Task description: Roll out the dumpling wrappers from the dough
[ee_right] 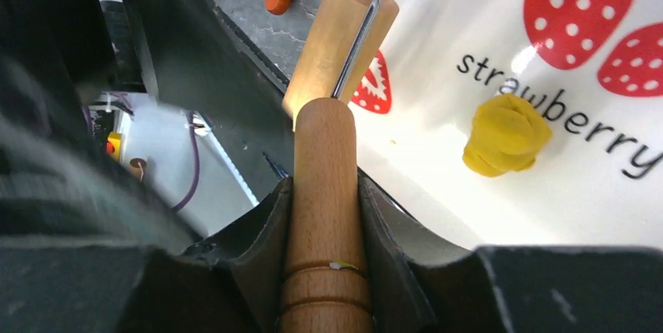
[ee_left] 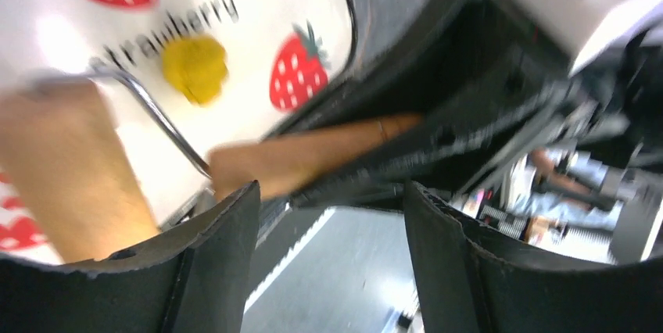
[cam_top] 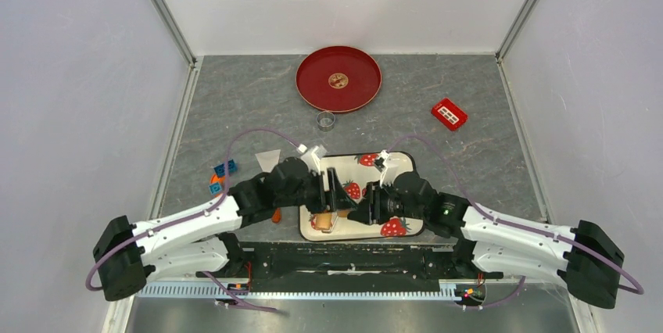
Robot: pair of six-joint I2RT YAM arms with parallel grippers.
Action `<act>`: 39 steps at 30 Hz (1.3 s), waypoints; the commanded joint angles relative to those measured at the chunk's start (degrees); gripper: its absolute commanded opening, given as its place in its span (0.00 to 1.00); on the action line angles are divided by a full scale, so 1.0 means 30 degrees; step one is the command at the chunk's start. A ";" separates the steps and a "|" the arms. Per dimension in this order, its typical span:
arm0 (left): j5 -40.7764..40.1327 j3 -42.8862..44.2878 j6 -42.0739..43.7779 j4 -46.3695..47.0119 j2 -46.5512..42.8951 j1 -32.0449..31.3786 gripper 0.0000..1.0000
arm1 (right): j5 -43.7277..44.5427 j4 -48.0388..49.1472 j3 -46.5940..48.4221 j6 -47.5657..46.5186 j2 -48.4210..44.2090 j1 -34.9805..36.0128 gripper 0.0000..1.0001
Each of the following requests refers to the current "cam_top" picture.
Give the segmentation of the wooden roller with handle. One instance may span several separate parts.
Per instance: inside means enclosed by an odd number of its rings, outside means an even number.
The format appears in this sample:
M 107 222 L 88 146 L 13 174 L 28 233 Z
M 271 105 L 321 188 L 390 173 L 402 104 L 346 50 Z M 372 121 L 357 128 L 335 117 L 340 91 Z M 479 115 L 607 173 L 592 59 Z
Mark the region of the wooden roller with handle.
M 316 213 L 311 218 L 311 226 L 316 231 L 332 231 L 337 219 L 347 217 L 349 213 L 349 209 L 327 213 Z

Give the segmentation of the white strawberry tray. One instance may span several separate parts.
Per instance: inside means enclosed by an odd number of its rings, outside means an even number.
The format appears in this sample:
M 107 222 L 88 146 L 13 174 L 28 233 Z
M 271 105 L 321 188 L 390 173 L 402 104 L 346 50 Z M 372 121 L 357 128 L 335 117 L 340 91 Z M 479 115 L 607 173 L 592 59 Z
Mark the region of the white strawberry tray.
M 381 177 L 381 172 L 374 165 L 377 157 L 376 153 L 326 156 L 321 160 L 321 166 L 334 168 L 344 191 L 359 203 L 367 197 L 367 184 Z M 419 235 L 424 230 L 424 223 L 419 219 L 390 217 L 383 224 L 368 225 L 349 220 L 343 213 L 331 217 L 331 226 L 327 231 L 317 228 L 316 224 L 317 218 L 301 206 L 299 231 L 312 242 L 407 237 Z

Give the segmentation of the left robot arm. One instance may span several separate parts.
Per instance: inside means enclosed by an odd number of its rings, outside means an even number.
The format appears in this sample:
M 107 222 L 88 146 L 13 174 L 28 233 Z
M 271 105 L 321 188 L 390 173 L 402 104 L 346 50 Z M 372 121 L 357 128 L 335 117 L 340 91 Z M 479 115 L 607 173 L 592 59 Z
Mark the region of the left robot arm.
M 235 231 L 289 206 L 322 214 L 355 210 L 358 200 L 344 189 L 335 168 L 315 170 L 290 157 L 180 213 L 133 224 L 126 216 L 111 220 L 93 249 L 91 273 L 100 284 L 88 278 L 86 286 L 114 302 L 160 278 L 216 272 L 235 277 L 247 268 Z

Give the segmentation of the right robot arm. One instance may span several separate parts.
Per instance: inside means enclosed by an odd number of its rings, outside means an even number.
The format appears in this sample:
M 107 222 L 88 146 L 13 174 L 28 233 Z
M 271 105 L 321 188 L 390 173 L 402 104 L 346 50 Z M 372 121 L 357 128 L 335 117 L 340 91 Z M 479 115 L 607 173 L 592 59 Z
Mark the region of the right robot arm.
M 480 270 L 535 278 L 563 286 L 591 306 L 616 306 L 625 256 L 593 222 L 556 226 L 498 213 L 438 192 L 416 172 L 386 186 L 368 183 L 366 195 L 348 215 L 362 224 L 384 224 L 395 217 L 421 220 L 436 235 L 456 238 L 451 264 L 462 277 Z

